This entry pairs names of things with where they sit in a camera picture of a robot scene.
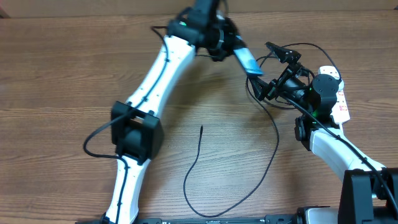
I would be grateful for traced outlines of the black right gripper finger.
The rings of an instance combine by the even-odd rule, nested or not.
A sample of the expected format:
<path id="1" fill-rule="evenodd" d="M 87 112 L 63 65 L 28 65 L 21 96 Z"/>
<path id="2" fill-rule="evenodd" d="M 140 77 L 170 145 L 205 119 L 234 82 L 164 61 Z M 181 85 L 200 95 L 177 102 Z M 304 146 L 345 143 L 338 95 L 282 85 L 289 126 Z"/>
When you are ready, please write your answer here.
<path id="1" fill-rule="evenodd" d="M 297 63 L 301 58 L 301 54 L 295 50 L 290 50 L 285 47 L 278 46 L 272 42 L 266 42 L 266 47 L 279 60 L 280 63 Z"/>
<path id="2" fill-rule="evenodd" d="M 269 92 L 269 85 L 265 81 L 261 80 L 259 77 L 251 77 L 249 78 L 249 81 L 251 83 L 256 99 L 259 101 L 264 100 Z"/>

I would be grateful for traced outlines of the blue smartphone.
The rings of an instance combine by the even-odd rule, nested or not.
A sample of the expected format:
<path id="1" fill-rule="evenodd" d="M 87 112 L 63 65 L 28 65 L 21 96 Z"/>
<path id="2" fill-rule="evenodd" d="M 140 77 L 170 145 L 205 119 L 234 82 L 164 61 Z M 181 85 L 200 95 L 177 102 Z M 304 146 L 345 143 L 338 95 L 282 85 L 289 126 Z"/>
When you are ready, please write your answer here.
<path id="1" fill-rule="evenodd" d="M 233 53 L 248 77 L 263 76 L 263 71 L 240 35 L 235 36 Z"/>

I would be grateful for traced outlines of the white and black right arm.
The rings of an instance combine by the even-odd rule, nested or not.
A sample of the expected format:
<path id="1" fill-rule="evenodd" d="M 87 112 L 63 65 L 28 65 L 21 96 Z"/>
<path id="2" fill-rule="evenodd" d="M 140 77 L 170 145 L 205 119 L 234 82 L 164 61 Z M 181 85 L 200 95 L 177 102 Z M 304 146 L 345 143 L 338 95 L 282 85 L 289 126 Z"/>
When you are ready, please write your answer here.
<path id="1" fill-rule="evenodd" d="M 259 78 L 260 65 L 249 76 L 256 100 L 281 97 L 301 112 L 295 119 L 295 137 L 322 159 L 342 182 L 337 209 L 328 206 L 298 208 L 291 223 L 397 223 L 397 169 L 365 155 L 350 142 L 343 123 L 350 119 L 341 73 L 335 63 L 318 73 L 304 67 L 290 45 L 266 43 L 269 55 L 287 67 L 269 83 Z"/>

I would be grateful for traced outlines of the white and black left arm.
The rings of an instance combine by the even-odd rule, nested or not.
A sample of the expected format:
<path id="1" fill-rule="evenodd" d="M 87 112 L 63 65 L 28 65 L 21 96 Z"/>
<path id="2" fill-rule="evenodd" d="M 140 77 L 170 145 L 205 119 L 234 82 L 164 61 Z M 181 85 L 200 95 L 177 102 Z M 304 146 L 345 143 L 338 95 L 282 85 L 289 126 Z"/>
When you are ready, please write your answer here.
<path id="1" fill-rule="evenodd" d="M 234 53 L 233 23 L 218 12 L 219 1 L 195 1 L 165 26 L 161 47 L 138 89 L 111 109 L 111 142 L 117 174 L 113 197 L 100 223 L 134 223 L 149 164 L 164 140 L 161 116 L 165 104 L 197 50 L 204 48 L 219 62 Z"/>

